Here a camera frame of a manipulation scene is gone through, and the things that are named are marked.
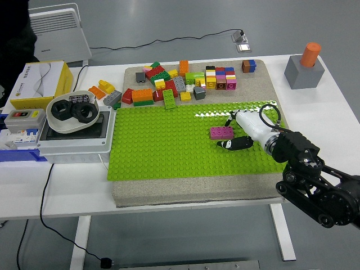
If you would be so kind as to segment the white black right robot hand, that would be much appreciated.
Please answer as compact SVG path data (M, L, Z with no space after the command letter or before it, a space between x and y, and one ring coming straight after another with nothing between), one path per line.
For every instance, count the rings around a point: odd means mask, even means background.
M251 148L254 142L259 142L263 150L270 155L278 139L279 132L273 131L271 127L264 124L260 117L269 120L267 116L256 111L231 111L225 126L229 126L231 121L235 120L247 136L228 141L218 141L217 145L230 151L236 151Z

